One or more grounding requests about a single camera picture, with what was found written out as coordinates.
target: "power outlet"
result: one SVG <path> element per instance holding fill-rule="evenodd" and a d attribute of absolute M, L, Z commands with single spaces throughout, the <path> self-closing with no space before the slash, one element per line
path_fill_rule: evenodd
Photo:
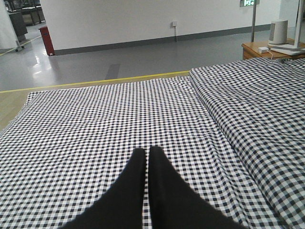
<path fill-rule="evenodd" d="M 178 26 L 178 22 L 177 21 L 172 21 L 172 27 L 176 27 Z"/>

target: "green sign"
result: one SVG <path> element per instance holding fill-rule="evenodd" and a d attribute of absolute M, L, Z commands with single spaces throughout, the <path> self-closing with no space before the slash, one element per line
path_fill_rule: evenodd
<path fill-rule="evenodd" d="M 240 0 L 240 7 L 253 6 L 255 0 Z"/>

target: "black and white gingham fabric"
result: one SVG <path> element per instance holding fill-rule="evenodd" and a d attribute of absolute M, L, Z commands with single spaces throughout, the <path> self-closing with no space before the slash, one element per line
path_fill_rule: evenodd
<path fill-rule="evenodd" d="M 190 76 L 266 202 L 290 228 L 304 229 L 305 72 L 287 63 L 250 59 Z"/>
<path fill-rule="evenodd" d="M 189 77 L 31 93 L 0 132 L 0 227 L 60 227 L 103 195 L 134 148 L 158 145 L 228 217 L 249 228 L 288 228 L 220 127 Z M 145 193 L 143 227 L 151 228 Z"/>
<path fill-rule="evenodd" d="M 284 65 L 292 67 L 296 70 L 299 69 L 299 70 L 305 71 L 305 58 L 296 59 L 296 60 L 282 59 L 279 61 L 282 62 Z"/>

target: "gray floor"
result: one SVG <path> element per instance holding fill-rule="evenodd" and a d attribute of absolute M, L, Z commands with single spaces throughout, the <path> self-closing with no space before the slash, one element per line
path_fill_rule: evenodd
<path fill-rule="evenodd" d="M 27 40 L 38 37 L 38 28 L 44 25 L 27 27 Z M 249 42 L 250 37 L 244 33 L 51 57 L 47 56 L 42 39 L 37 38 L 25 44 L 21 52 L 0 56 L 0 91 L 179 72 L 228 63 L 242 59 L 241 44 Z M 256 41 L 268 37 L 269 31 L 255 34 Z"/>

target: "white charger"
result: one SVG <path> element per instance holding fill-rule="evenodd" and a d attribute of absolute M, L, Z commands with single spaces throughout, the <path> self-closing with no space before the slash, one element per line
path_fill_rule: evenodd
<path fill-rule="evenodd" d="M 258 53 L 266 53 L 268 51 L 269 51 L 269 49 L 267 47 L 259 47 L 258 48 Z"/>

